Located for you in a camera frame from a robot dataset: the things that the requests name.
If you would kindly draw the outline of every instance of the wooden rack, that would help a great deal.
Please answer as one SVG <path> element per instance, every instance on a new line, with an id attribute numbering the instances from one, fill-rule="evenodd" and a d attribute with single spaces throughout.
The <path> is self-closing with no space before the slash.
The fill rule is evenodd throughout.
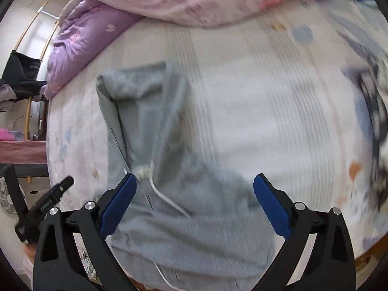
<path id="1" fill-rule="evenodd" d="M 54 17 L 57 21 L 53 27 L 53 29 L 51 30 L 51 33 L 50 35 L 48 36 L 47 40 L 46 40 L 46 43 L 43 47 L 43 50 L 40 54 L 40 58 L 39 60 L 42 61 L 43 60 L 43 57 L 45 56 L 45 53 L 46 53 L 46 50 L 51 42 L 51 39 L 56 31 L 56 29 L 58 28 L 58 25 L 59 25 L 59 17 L 56 17 L 54 15 L 51 15 L 50 13 L 47 13 L 45 11 L 43 11 L 43 8 L 47 5 L 48 1 L 44 2 L 44 4 L 40 7 L 40 9 L 34 14 L 34 16 L 32 17 L 31 21 L 28 23 L 27 27 L 25 28 L 25 30 L 23 31 L 22 35 L 20 36 L 19 40 L 17 41 L 16 45 L 15 45 L 15 50 L 17 51 L 17 49 L 19 48 L 23 38 L 26 36 L 28 30 L 30 29 L 31 25 L 34 23 L 34 21 L 36 20 L 36 18 L 38 17 L 38 15 L 40 13 L 44 13 L 46 15 L 49 15 L 51 17 Z M 31 114 L 31 104 L 32 104 L 32 97 L 29 97 L 28 98 L 28 101 L 27 101 L 27 106 L 26 106 L 26 120 L 25 120 L 25 123 L 24 123 L 24 139 L 25 140 L 28 140 L 29 138 L 29 133 L 30 133 L 30 114 Z M 32 183 L 32 179 L 31 177 L 27 177 L 27 182 L 29 184 Z"/>

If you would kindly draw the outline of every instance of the white wall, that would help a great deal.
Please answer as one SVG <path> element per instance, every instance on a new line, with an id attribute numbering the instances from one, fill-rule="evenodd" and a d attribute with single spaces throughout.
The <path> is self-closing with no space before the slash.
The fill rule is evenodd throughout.
<path id="1" fill-rule="evenodd" d="M 4 19 L 1 21 L 0 75 L 4 70 L 9 54 L 11 50 L 13 50 L 19 36 L 22 34 L 30 19 L 45 1 L 46 0 L 15 0 Z M 66 3 L 67 0 L 50 0 L 44 10 L 58 16 Z M 45 14 L 40 14 L 30 28 L 18 51 L 30 57 L 39 58 L 44 43 L 46 42 L 54 24 L 55 19 Z M 37 78 L 38 80 L 45 79 L 46 62 L 51 49 L 52 46 L 47 50 L 43 59 L 43 64 Z M 35 115 L 37 108 L 38 103 L 33 102 L 31 115 Z M 25 109 L 26 100 L 23 100 L 15 103 L 9 112 L 0 113 L 0 128 L 24 131 L 24 117 L 17 120 L 14 125 L 12 125 L 12 123 L 18 117 L 25 114 Z M 30 132 L 34 134 L 37 134 L 38 132 L 38 114 L 36 114 L 34 118 L 31 118 Z M 29 191 L 25 180 L 20 180 L 19 182 L 25 192 Z M 48 178 L 34 178 L 31 187 L 48 188 Z M 24 252 L 22 249 L 22 243 L 19 241 L 14 232 L 14 225 L 16 221 L 17 219 L 7 217 L 2 211 L 0 211 L 0 246 L 12 267 L 20 273 L 23 271 L 22 261 Z"/>

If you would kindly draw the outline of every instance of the gray towel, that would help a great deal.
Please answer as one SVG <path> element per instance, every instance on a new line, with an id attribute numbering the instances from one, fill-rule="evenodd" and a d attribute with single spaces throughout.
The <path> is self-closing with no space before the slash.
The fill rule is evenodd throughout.
<path id="1" fill-rule="evenodd" d="M 250 290 L 273 258 L 274 231 L 251 183 L 188 151 L 179 133 L 187 91 L 187 79 L 168 63 L 98 78 L 110 132 L 109 188 L 124 169 L 138 179 L 110 243 L 149 287 L 172 290 L 157 264 L 175 289 Z"/>

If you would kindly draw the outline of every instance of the bed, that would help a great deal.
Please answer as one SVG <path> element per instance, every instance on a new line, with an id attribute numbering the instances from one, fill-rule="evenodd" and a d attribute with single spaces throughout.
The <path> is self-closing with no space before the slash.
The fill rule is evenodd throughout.
<path id="1" fill-rule="evenodd" d="M 172 61 L 190 80 L 181 125 L 190 150 L 249 181 L 265 173 L 311 209 L 339 207 L 359 257 L 387 233 L 388 218 L 369 185 L 371 124 L 349 73 L 366 63 L 350 40 L 387 51 L 383 15 L 349 0 L 290 0 L 219 29 L 139 21 L 50 101 L 51 183 L 67 175 L 75 180 L 61 208 L 78 209 L 106 190 L 108 138 L 96 77 Z M 273 240 L 278 251 L 283 240 L 275 234 Z"/>

